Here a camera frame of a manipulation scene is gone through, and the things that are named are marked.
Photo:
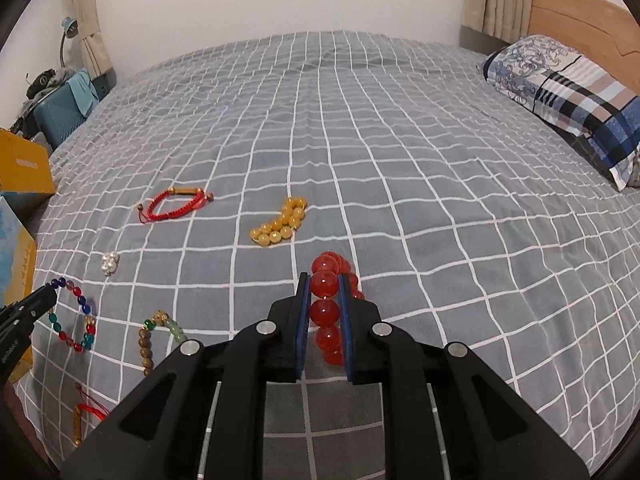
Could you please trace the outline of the beige curtain left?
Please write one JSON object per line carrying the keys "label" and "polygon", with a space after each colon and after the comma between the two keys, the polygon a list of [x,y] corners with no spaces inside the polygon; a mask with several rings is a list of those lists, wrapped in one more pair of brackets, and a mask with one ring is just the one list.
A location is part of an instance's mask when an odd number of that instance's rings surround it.
{"label": "beige curtain left", "polygon": [[82,62],[92,79],[113,69],[113,63],[102,37],[96,0],[68,0],[78,23]]}

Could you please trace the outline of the white pearl cluster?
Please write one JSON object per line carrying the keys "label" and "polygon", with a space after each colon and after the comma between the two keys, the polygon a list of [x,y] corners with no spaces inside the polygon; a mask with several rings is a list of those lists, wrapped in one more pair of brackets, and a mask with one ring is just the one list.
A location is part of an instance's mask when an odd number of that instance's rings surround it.
{"label": "white pearl cluster", "polygon": [[101,270],[104,275],[113,275],[118,268],[119,254],[117,252],[106,252],[102,256]]}

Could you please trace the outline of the teal suitcase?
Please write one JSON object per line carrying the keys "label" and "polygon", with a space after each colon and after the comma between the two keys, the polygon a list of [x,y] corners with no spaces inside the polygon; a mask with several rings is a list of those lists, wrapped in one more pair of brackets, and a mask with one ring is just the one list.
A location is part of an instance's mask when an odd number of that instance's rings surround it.
{"label": "teal suitcase", "polygon": [[86,70],[74,73],[36,105],[32,116],[56,150],[91,115],[100,99]]}

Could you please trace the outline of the grey checked bed sheet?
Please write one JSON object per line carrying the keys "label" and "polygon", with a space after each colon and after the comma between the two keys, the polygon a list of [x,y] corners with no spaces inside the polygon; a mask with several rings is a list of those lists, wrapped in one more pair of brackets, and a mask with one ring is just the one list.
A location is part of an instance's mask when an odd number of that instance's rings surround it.
{"label": "grey checked bed sheet", "polygon": [[[492,88],[482,61],[301,32],[116,87],[53,152],[56,192],[28,226],[35,283],[70,278],[96,316],[86,354],[48,321],[32,334],[16,392],[52,462],[73,453],[76,382],[114,408],[142,381],[154,312],[221,342],[336,252],[385,321],[468,344],[598,470],[639,409],[639,193]],[[214,200],[142,224],[137,204],[172,186]]]}

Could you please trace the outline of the wooden headboard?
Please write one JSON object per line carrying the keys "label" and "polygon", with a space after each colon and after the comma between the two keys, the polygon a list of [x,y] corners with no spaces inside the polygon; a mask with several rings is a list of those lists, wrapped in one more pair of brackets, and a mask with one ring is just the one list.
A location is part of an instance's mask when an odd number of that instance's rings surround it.
{"label": "wooden headboard", "polygon": [[608,0],[532,0],[528,32],[578,50],[629,89],[639,90],[639,25]]}

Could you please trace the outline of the red cord bracelet wooden tag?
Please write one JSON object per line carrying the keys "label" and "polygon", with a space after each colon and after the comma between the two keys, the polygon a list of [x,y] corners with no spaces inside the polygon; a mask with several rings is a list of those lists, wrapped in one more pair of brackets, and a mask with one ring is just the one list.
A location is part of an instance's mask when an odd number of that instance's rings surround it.
{"label": "red cord bracelet wooden tag", "polygon": [[73,408],[73,444],[75,448],[79,448],[84,440],[84,420],[87,417],[94,417],[102,422],[110,414],[110,410],[89,393],[86,393],[79,382],[76,382],[75,389],[79,396],[79,403]]}

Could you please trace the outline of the blue desk lamp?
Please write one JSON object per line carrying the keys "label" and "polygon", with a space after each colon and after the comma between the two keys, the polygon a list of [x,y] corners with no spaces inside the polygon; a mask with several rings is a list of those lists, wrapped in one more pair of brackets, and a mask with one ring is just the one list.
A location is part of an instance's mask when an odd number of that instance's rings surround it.
{"label": "blue desk lamp", "polygon": [[78,21],[76,18],[71,18],[70,16],[66,16],[62,21],[63,27],[63,35],[60,42],[60,48],[58,49],[58,60],[60,61],[60,65],[65,67],[65,58],[64,58],[64,47],[67,40],[74,39],[79,32]]}

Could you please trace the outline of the blue plaid pillow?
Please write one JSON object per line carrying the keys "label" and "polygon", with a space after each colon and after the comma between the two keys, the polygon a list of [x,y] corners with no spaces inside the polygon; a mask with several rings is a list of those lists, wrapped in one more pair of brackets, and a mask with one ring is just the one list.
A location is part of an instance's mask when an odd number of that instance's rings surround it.
{"label": "blue plaid pillow", "polygon": [[526,36],[482,65],[488,84],[564,134],[618,190],[639,185],[639,96],[579,51]]}

